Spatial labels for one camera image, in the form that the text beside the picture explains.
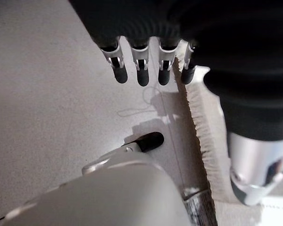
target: black fingertip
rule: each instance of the black fingertip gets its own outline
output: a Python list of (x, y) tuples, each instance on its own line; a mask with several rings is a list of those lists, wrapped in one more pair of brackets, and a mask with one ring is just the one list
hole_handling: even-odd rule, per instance
[(246, 198), (246, 193), (241, 191), (237, 186), (236, 184), (231, 180), (231, 185), (232, 185), (232, 189), (233, 189), (233, 192), (236, 196), (236, 198), (244, 205), (247, 205), (245, 203), (245, 198)]
[(181, 82), (185, 85), (189, 84), (194, 77), (194, 68), (184, 69), (181, 74)]
[(141, 86), (146, 86), (149, 83), (149, 72), (148, 70), (137, 71), (137, 81)]
[(164, 70), (159, 70), (158, 72), (158, 81), (160, 85), (165, 86), (168, 84), (170, 80), (170, 71), (164, 69)]
[(164, 140), (164, 135), (159, 132), (152, 132), (139, 137), (133, 142), (138, 144), (142, 152), (148, 152), (161, 146)]
[(113, 72), (114, 72), (115, 79), (119, 83), (125, 83), (128, 80), (128, 75), (127, 75), (127, 71), (126, 71), (125, 65), (122, 68), (120, 68), (120, 67), (114, 68)]

